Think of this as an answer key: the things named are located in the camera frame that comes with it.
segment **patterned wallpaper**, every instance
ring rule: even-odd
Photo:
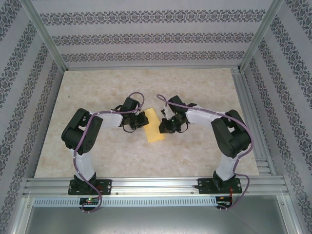
[[[62,74],[18,0],[0,0],[0,234],[33,177]]]
[[[304,233],[312,233],[311,19],[312,1],[284,1],[245,71]]]
[[[239,65],[272,0],[34,0],[69,68]]]

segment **perforated metal strip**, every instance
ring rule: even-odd
[[[77,207],[80,197],[35,198],[34,207]],[[104,207],[215,206],[215,196],[103,197]]]

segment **yellow block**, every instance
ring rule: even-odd
[[[165,139],[165,135],[159,132],[160,121],[154,108],[144,111],[149,124],[144,126],[145,134],[149,143]]]

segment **beige marble floor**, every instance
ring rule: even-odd
[[[78,108],[110,110],[134,91],[145,95],[143,109],[155,108],[159,119],[164,103],[156,94],[179,95],[186,104],[241,114],[229,69],[67,71],[35,177],[72,177],[72,155],[61,133],[73,114]],[[103,129],[91,152],[98,177],[212,176],[221,155],[212,129],[199,125],[154,143],[147,142],[143,128],[132,134],[122,128]],[[241,160],[237,171],[259,175],[253,154]]]

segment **marble tabletop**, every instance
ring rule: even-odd
[[[164,103],[156,94],[179,95],[186,104],[214,111],[235,109],[243,116],[230,69],[67,71],[35,177],[72,177],[72,155],[61,133],[76,110],[110,110],[134,91],[145,95],[143,110],[155,108],[159,119]],[[153,143],[143,128],[131,134],[122,128],[103,129],[91,152],[98,177],[212,176],[221,157],[212,128],[194,124],[185,133],[167,134]],[[237,172],[259,175],[253,153],[242,158]]]

